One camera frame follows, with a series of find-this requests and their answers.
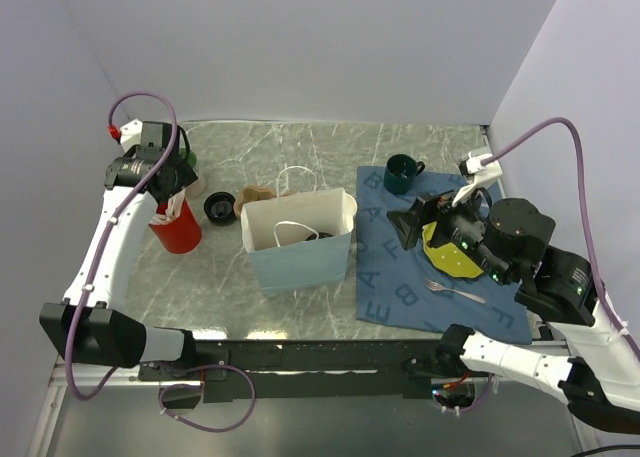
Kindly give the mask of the light blue paper bag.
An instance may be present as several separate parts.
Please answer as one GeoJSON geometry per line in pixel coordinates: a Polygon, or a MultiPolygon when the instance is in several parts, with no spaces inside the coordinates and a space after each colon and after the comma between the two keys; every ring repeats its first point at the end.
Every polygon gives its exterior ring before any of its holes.
{"type": "Polygon", "coordinates": [[[355,216],[344,188],[317,188],[247,203],[242,242],[261,292],[275,295],[344,280],[355,216]],[[331,238],[305,241],[312,233],[331,238]]]}

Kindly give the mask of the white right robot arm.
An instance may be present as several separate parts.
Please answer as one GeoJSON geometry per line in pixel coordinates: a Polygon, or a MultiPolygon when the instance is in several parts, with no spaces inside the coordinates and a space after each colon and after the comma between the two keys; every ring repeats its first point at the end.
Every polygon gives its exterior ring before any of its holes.
{"type": "Polygon", "coordinates": [[[416,246],[424,226],[435,226],[431,243],[451,243],[495,283],[516,283],[517,303],[560,332],[575,356],[559,357],[500,342],[452,324],[423,360],[442,376],[484,372],[507,377],[551,395],[593,428],[639,432],[639,358],[597,294],[590,262],[551,246],[552,218],[529,201],[506,198],[480,212],[485,189],[465,203],[452,192],[419,196],[387,218],[402,247],[416,246]]]}

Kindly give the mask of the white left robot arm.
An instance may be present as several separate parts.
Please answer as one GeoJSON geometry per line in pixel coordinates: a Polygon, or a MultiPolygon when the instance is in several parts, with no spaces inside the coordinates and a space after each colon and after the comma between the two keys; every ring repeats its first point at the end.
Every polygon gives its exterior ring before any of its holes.
{"type": "Polygon", "coordinates": [[[75,363],[133,368],[162,361],[177,379],[197,370],[191,332],[149,327],[125,313],[136,253],[158,205],[196,178],[179,155],[173,129],[142,123],[140,143],[108,166],[100,219],[79,272],[61,303],[42,307],[40,325],[59,353],[75,335],[75,363]]]}

